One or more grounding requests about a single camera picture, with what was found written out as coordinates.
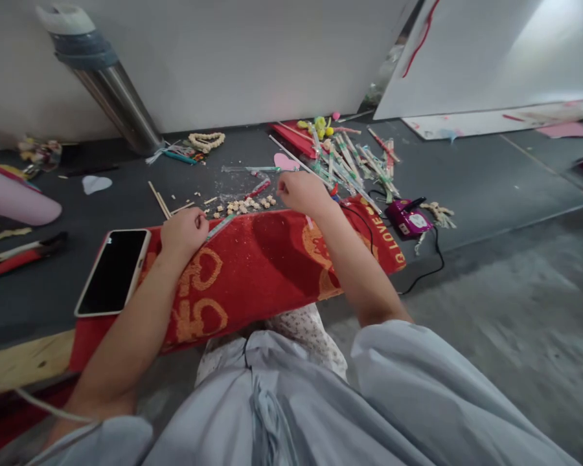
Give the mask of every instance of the pink paper heart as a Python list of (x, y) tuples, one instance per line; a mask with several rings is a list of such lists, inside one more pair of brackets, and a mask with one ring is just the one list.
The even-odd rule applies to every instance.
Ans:
[(298, 162), (291, 160), (287, 155), (281, 154), (280, 152), (274, 154), (274, 165), (285, 172), (300, 170), (300, 164)]

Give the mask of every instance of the paper heart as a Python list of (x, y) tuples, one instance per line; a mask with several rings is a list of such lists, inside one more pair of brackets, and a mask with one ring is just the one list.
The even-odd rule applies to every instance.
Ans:
[(89, 195), (96, 191), (109, 188), (112, 186), (112, 180), (110, 178), (88, 175), (82, 178), (82, 186), (84, 186), (84, 192)]
[(286, 172), (300, 170), (300, 164), (298, 162), (291, 160), (287, 155), (281, 154), (280, 152), (274, 154), (274, 165)]

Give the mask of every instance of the white wall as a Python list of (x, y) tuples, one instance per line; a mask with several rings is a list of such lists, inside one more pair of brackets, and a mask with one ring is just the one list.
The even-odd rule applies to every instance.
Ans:
[(441, 0), (402, 78), (426, 0), (375, 119), (583, 99), (583, 0)]
[[(0, 0), (0, 147), (117, 134), (53, 56), (34, 6)], [(358, 109), (410, 0), (79, 0), (162, 132)]]

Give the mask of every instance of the pliers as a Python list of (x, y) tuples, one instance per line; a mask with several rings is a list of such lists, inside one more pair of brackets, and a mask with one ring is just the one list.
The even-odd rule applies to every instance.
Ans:
[(60, 232), (45, 241), (35, 241), (0, 253), (0, 275), (30, 262), (52, 256), (67, 243), (67, 232)]

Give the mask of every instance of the light blue clothing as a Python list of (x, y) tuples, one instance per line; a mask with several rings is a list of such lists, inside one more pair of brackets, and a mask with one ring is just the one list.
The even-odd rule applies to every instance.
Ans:
[(33, 462), (578, 464), (427, 328), (392, 320), (362, 329), (352, 347), (358, 392), (309, 358), (274, 332), (255, 332), (227, 348), (223, 369), (199, 385), (153, 445), (145, 420), (118, 417), (73, 432)]

